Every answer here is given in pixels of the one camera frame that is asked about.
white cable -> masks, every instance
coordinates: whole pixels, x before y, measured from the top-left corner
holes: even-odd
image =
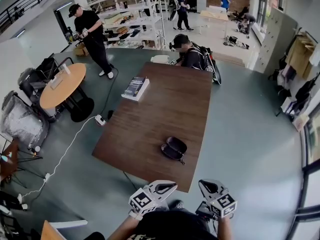
[[[76,137],[77,137],[78,133],[80,133],[80,132],[81,132],[81,130],[84,128],[85,124],[86,124],[87,122],[89,122],[89,120],[91,120],[92,118],[95,118],[95,117],[96,117],[96,116],[90,117],[90,118],[89,118],[89,119],[88,119],[88,120],[87,120],[87,121],[82,125],[81,129],[80,129],[80,130],[75,134],[75,136],[74,136],[74,138],[73,138],[73,140],[72,140],[71,144],[68,146],[68,148],[67,148],[67,149],[66,149],[66,151],[64,152],[64,155],[60,158],[59,163],[55,166],[55,168],[54,168],[54,170],[53,170],[53,173],[52,173],[52,174],[50,174],[50,175],[49,175],[49,177],[53,176],[53,175],[56,173],[56,169],[57,169],[57,167],[60,165],[60,163],[61,163],[62,159],[63,159],[63,158],[64,158],[64,156],[67,154],[68,149],[69,149],[69,148],[71,147],[71,145],[74,143],[74,141],[75,141],[75,139],[76,139]],[[30,195],[31,193],[34,193],[34,192],[40,192],[40,191],[41,191],[41,189],[45,186],[45,184],[46,184],[46,182],[48,181],[49,177],[48,177],[48,178],[45,178],[45,179],[43,180],[43,184],[42,184],[42,186],[40,187],[40,189],[39,189],[39,190],[30,191],[29,193],[27,193],[27,194],[23,195],[23,196],[22,196],[22,198],[24,198],[24,197],[26,197],[26,196]]]

wristband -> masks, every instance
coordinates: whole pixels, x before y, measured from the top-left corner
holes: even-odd
[[[142,216],[140,216],[139,214],[136,214],[133,210],[130,210],[129,216],[131,216],[132,218],[134,218],[138,221],[141,221],[143,219]]]

black railing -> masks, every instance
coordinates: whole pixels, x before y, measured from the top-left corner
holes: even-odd
[[[0,35],[41,0],[17,0],[0,13]]]

book cover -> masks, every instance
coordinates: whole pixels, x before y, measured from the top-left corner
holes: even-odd
[[[130,97],[136,97],[145,80],[145,77],[134,77],[123,94]]]

box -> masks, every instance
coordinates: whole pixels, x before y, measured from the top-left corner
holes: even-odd
[[[87,56],[89,54],[83,42],[80,43],[76,48],[74,48],[73,52],[75,55],[82,57]]]

